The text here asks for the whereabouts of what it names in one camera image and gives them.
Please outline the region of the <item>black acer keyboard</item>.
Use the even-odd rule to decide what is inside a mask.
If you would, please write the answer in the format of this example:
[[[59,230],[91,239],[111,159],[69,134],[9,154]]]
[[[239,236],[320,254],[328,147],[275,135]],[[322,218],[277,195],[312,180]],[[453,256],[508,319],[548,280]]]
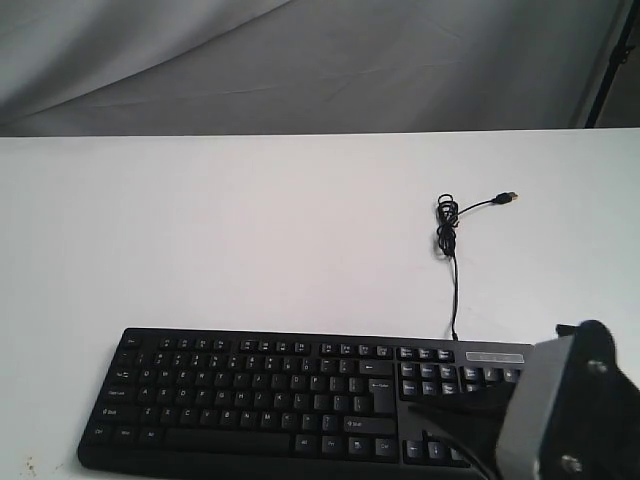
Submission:
[[[515,383],[519,343],[129,328],[77,449],[164,479],[471,479],[410,403]]]

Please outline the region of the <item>black stand pole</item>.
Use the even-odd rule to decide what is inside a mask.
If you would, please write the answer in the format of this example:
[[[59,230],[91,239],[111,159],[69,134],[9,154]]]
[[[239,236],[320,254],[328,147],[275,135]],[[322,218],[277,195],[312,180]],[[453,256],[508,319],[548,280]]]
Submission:
[[[632,1],[624,16],[624,23],[620,28],[620,32],[615,37],[616,42],[611,48],[602,80],[592,102],[589,114],[584,122],[586,129],[596,127],[619,68],[627,63],[629,55],[636,48],[635,45],[629,43],[629,38],[638,15],[639,2]]]

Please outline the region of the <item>grey backdrop cloth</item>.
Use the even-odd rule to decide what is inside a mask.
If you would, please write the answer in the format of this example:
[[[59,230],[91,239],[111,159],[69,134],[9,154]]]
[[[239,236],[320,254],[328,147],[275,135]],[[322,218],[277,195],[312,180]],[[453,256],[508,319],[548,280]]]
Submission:
[[[628,1],[5,1],[5,136],[585,123]]]

